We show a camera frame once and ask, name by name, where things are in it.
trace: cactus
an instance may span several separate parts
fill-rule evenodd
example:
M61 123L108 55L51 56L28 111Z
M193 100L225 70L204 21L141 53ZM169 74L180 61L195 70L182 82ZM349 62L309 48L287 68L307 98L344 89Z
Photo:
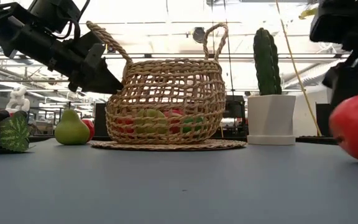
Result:
M277 46L273 36L263 28L254 37L254 60L260 95L281 95Z

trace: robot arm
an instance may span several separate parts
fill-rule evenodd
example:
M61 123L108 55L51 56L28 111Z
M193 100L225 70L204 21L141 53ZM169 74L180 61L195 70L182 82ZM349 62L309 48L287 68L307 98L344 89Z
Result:
M313 42L342 44L349 58L331 67L323 85L333 89L331 105L358 95L358 0L322 0L310 30Z
M0 46L5 56L17 51L68 77L69 89L116 94L123 85L108 70L104 43L93 32L80 37L80 11L72 0L34 0L24 9L16 2L0 4ZM67 23L75 26L74 39L59 41Z

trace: potted plant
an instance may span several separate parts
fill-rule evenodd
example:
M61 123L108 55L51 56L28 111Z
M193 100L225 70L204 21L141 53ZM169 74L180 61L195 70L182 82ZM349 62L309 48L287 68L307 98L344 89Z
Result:
M277 46L263 28L254 37L254 60L259 96L248 97L248 143L294 144L292 116L296 98L282 95Z

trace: ceiling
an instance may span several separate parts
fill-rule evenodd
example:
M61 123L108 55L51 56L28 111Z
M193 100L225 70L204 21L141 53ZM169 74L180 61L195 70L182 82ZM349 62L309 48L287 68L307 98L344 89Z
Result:
M28 7L32 0L21 0L22 6ZM74 0L82 7L85 0ZM311 18L299 19L301 11L306 9L306 3L280 3L280 10L292 52L295 54L296 68L301 72L309 72L310 78L321 75L329 68L328 63L334 62L332 53L339 53L340 47L329 44L312 43L309 41ZM88 32L86 21L92 21L105 28L121 45L134 61L144 60L144 54L169 54L159 57L203 57L202 45L196 43L191 34L195 27L211 27L218 22L227 22L229 38L223 49L220 63L223 68L223 78L227 89L243 90L257 89L257 79L253 64L253 38L259 27L268 29L275 36L275 43L280 53L280 74L286 82L294 81L294 68L290 60L285 36L282 32L280 16L273 2L240 3L239 0L227 0L223 4L210 7L206 0L92 0L81 18L81 34ZM219 45L223 30L217 30L209 37L208 48L214 52ZM31 79L66 79L57 72L50 72L45 67L15 63L2 60L0 67L13 73ZM109 69L113 74L122 78L125 61L118 54L106 55ZM289 85L296 88L297 83ZM67 83L51 86L47 83L33 83L34 88L66 89ZM107 99L108 95L97 93L74 94L63 92L61 97L85 100Z

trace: tabletop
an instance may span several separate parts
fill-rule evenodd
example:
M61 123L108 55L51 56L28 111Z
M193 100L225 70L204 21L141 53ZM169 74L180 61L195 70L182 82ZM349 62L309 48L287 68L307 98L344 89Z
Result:
M0 155L0 223L358 223L358 162L337 146L135 152L34 144Z

